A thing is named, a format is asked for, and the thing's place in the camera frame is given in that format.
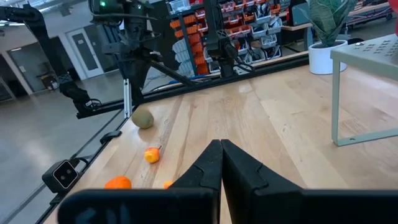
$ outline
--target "mesh table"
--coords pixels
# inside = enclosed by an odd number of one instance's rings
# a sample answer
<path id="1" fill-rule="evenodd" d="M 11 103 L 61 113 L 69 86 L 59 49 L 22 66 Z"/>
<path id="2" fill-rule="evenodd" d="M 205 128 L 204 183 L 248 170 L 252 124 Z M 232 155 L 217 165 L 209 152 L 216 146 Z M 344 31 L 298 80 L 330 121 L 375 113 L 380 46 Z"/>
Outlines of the mesh table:
<path id="1" fill-rule="evenodd" d="M 398 136 L 398 128 L 338 139 L 340 62 L 398 81 L 398 37 L 395 34 L 339 47 L 331 51 L 333 59 L 333 96 L 331 138 L 338 146 Z"/>

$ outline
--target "wooden tabletop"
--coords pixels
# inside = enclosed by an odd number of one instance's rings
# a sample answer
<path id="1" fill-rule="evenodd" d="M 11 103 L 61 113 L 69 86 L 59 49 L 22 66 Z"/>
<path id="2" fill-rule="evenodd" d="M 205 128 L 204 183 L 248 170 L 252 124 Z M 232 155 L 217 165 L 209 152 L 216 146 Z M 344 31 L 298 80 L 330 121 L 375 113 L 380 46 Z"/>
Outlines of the wooden tabletop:
<path id="1" fill-rule="evenodd" d="M 358 10 L 350 12 L 348 14 L 348 16 L 355 16 L 355 15 L 358 15 L 358 14 L 361 14 L 361 13 L 364 13 L 364 12 L 369 12 L 369 11 L 372 11 L 372 10 L 376 10 L 376 9 L 380 9 L 380 8 L 383 8 L 383 7 L 387 7 L 389 5 L 390 4 L 388 2 L 385 2 L 385 3 L 382 3 L 382 4 L 375 5 L 375 6 L 364 6 L 361 9 L 358 9 Z M 295 30 L 305 29 L 305 28 L 308 28 L 308 27 L 311 27 L 311 26 L 312 26 L 311 23 L 306 23 L 306 24 L 301 24 L 301 25 L 298 25 L 298 26 L 282 26 L 282 29 L 283 30 L 288 30 L 288 31 L 295 31 Z"/>
<path id="2" fill-rule="evenodd" d="M 342 135 L 397 124 L 397 83 L 349 68 L 341 88 L 347 93 L 341 96 Z M 127 121 L 123 134 L 104 148 L 70 193 L 103 188 L 117 175 L 129 177 L 135 189 L 162 188 L 166 180 L 180 177 L 212 139 L 230 139 L 301 187 L 398 187 L 397 139 L 336 147 L 330 134 L 331 76 L 313 75 L 307 66 L 141 107 L 152 112 L 154 126 L 143 130 Z M 145 149 L 159 146 L 161 160 L 148 164 Z M 231 223 L 224 193 L 221 203 L 221 223 Z M 45 223 L 56 218 L 57 210 Z"/>

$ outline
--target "shelving unit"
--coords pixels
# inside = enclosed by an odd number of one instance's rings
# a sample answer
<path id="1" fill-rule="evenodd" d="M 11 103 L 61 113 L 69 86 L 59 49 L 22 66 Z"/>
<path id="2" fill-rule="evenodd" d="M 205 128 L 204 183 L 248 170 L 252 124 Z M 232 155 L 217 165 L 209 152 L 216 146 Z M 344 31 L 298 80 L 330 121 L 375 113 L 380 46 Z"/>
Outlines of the shelving unit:
<path id="1" fill-rule="evenodd" d="M 224 28 L 245 63 L 272 59 L 273 57 L 267 56 L 269 48 L 273 48 L 271 52 L 277 49 L 277 56 L 282 56 L 279 48 L 282 23 L 277 16 L 280 5 L 266 0 L 235 0 L 221 1 L 220 8 L 224 17 Z M 208 27 L 203 5 L 193 5 L 170 18 L 170 27 L 175 30 L 176 38 L 185 40 L 185 49 L 189 55 L 187 61 L 192 65 L 193 75 L 217 72 L 216 62 L 205 52 Z"/>

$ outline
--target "floor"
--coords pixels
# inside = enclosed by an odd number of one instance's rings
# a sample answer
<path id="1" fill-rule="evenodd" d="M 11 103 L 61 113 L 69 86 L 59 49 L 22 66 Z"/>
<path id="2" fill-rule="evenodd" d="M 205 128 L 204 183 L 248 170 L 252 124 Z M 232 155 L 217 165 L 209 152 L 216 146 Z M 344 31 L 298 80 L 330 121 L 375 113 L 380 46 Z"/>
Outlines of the floor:
<path id="1" fill-rule="evenodd" d="M 229 139 L 303 188 L 398 188 L 398 138 L 337 147 L 331 140 L 332 77 L 308 66 L 196 91 L 140 106 L 154 126 L 128 121 L 72 189 L 102 188 L 117 175 L 133 188 L 162 188 L 178 179 L 212 139 Z M 342 136 L 398 125 L 398 82 L 354 68 L 341 74 Z M 161 159 L 144 151 L 161 146 Z M 222 196 L 221 223 L 229 224 Z M 55 224 L 54 212 L 46 224 Z"/>
<path id="2" fill-rule="evenodd" d="M 358 29 L 352 31 L 351 34 L 355 37 L 361 37 L 364 39 L 371 39 L 390 34 L 395 28 L 395 21 L 396 20 L 389 22 L 384 20 L 374 21 L 367 25 L 362 25 Z M 285 49 L 284 54 L 291 54 L 291 52 Z M 312 81 L 311 78 L 306 78 L 306 80 L 291 80 L 282 86 L 283 90 L 287 87 L 293 89 L 288 90 L 288 95 L 292 94 L 292 91 L 302 91 L 300 94 L 303 96 L 301 97 L 305 96 L 308 99 L 312 99 L 307 102 L 309 103 L 309 106 L 323 105 L 320 108 L 320 111 L 323 111 L 322 119 L 316 119 L 320 124 L 313 122 L 315 125 L 314 128 L 306 130 L 310 133 L 309 136 L 307 136 L 306 139 L 296 139 L 298 142 L 295 142 L 296 140 L 294 142 L 288 142 L 291 144 L 291 147 L 307 146 L 307 144 L 309 144 L 309 138 L 311 141 L 315 141 L 314 144 L 316 145 L 320 142 L 330 140 L 329 134 L 319 132 L 319 129 L 323 129 L 324 126 L 326 126 L 325 122 L 328 119 L 326 112 L 328 110 L 328 98 L 318 96 L 327 96 L 328 86 L 326 83 L 328 82 L 328 77 L 318 77 L 317 79 L 324 81 L 320 82 L 324 84 L 324 89 L 320 88 L 321 86 L 317 86 L 317 82 L 319 82 L 319 80 Z M 395 111 L 389 107 L 388 103 L 377 99 L 378 97 L 387 96 L 388 99 L 393 100 L 395 98 L 393 92 L 396 89 L 396 84 L 385 80 L 374 79 L 370 76 L 363 79 L 361 75 L 352 75 L 350 76 L 350 79 L 356 79 L 356 81 L 363 87 L 368 87 L 370 84 L 377 83 L 377 85 L 373 85 L 372 88 L 377 88 L 377 90 L 380 91 L 380 94 L 369 95 L 366 90 L 347 92 L 349 96 L 360 97 L 363 101 L 367 97 L 371 97 L 376 104 L 371 107 L 371 110 L 366 110 L 365 108 L 368 108 L 366 105 L 360 104 L 359 101 L 354 101 L 352 108 L 349 108 L 351 111 L 350 113 L 358 113 L 358 117 L 361 118 L 362 123 L 356 124 L 355 120 L 350 119 L 347 119 L 345 122 L 355 124 L 357 128 L 364 128 L 372 126 L 373 124 L 385 124 L 387 126 L 393 124 L 393 122 L 390 121 L 392 121 L 393 118 L 396 118 L 394 114 Z M 165 77 L 157 71 L 151 71 L 147 79 L 144 92 L 150 91 L 159 85 L 163 85 L 169 80 L 169 77 Z M 122 82 L 120 75 L 118 75 L 117 72 L 114 72 L 85 80 L 82 85 L 89 91 L 91 97 L 99 98 L 102 101 L 110 101 L 123 97 Z M 313 86 L 315 86 L 314 89 L 306 91 L 306 89 L 310 89 Z M 277 86 L 272 85 L 269 86 L 268 88 L 275 92 L 267 92 L 267 95 L 278 97 L 276 93 L 281 90 L 276 87 Z M 295 103 L 297 103 L 297 105 L 294 104 L 293 106 L 300 106 L 299 102 L 300 100 L 296 101 Z M 288 105 L 281 105 L 281 108 L 285 108 L 287 110 L 286 113 L 289 112 L 289 110 L 294 109 L 294 107 L 291 108 Z M 0 175 L 2 177 L 0 180 L 0 198 L 2 199 L 0 202 L 0 223 L 31 223 L 36 221 L 36 219 L 38 219 L 45 211 L 48 202 L 53 197 L 53 194 L 51 194 L 48 189 L 40 188 L 40 186 L 42 186 L 40 178 L 41 175 L 54 162 L 68 158 L 72 154 L 76 153 L 77 150 L 83 147 L 87 140 L 94 136 L 96 132 L 104 126 L 104 124 L 116 115 L 117 112 L 102 114 L 81 120 L 76 119 L 75 113 L 76 111 L 71 101 L 57 92 L 43 92 L 21 100 L 0 103 Z M 376 115 L 377 119 L 362 121 L 362 119 L 372 118 Z M 300 126 L 303 126 L 308 121 L 305 118 L 311 118 L 312 114 L 304 113 L 297 115 L 297 117 L 295 116 L 296 115 L 294 114 L 292 117 L 289 115 L 289 119 L 294 118 L 294 122 L 298 124 L 298 126 L 286 128 L 293 128 L 297 131 Z M 99 133 L 98 136 L 84 148 L 80 155 L 89 156 L 94 153 L 100 146 L 99 138 L 102 134 L 115 129 L 122 120 L 122 114 L 116 115 L 108 127 Z M 275 125 L 282 125 L 278 127 L 285 129 L 283 124 Z M 391 144 L 383 143 L 383 146 L 384 145 L 386 145 L 386 147 L 390 147 Z M 362 154 L 367 156 L 369 160 L 371 160 L 372 157 L 379 156 L 379 154 L 371 148 L 378 148 L 380 145 L 373 146 L 372 144 L 364 144 L 362 146 L 364 150 Z M 347 184 L 349 184 L 350 187 L 361 187 L 361 184 L 364 184 L 362 187 L 368 188 L 396 187 L 396 179 L 393 178 L 394 175 L 391 172 L 393 169 L 390 167 L 390 164 L 388 164 L 390 159 L 387 158 L 386 161 L 381 159 L 377 160 L 379 163 L 377 171 L 372 169 L 363 171 L 356 168 L 356 166 L 358 166 L 358 162 L 354 158 L 355 153 L 350 151 L 348 153 L 351 153 L 348 157 L 338 154 L 333 155 L 335 156 L 333 160 L 354 160 L 352 164 L 347 163 L 345 165 L 352 167 L 336 166 L 334 168 L 336 170 L 350 168 L 352 172 L 357 172 L 358 175 L 361 175 L 363 181 L 357 181 L 355 183 L 348 182 Z M 391 156 L 391 159 L 394 158 L 394 154 L 392 152 L 386 152 L 386 155 Z M 305 164 L 302 164 L 302 166 L 303 169 L 309 169 L 309 167 L 305 167 Z M 391 180 L 383 179 L 382 182 L 377 182 L 379 181 L 377 180 L 373 184 L 368 182 L 368 180 L 371 180 L 373 175 L 380 170 L 384 170 L 386 173 L 391 175 Z"/>

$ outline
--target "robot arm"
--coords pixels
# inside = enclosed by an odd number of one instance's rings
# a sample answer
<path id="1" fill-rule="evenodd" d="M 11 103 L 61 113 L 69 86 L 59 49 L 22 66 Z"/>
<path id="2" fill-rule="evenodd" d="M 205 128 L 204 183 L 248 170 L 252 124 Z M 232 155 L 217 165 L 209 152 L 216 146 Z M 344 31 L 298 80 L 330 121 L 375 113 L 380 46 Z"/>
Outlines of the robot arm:
<path id="1" fill-rule="evenodd" d="M 78 88 L 72 78 L 65 70 L 61 60 L 53 51 L 50 37 L 47 33 L 43 15 L 39 10 L 25 4 L 23 8 L 0 7 L 0 20 L 24 23 L 31 33 L 36 37 L 44 54 L 47 56 L 51 67 L 57 77 L 60 92 L 73 100 L 79 113 L 93 110 L 101 103 L 92 103 L 86 90 Z"/>

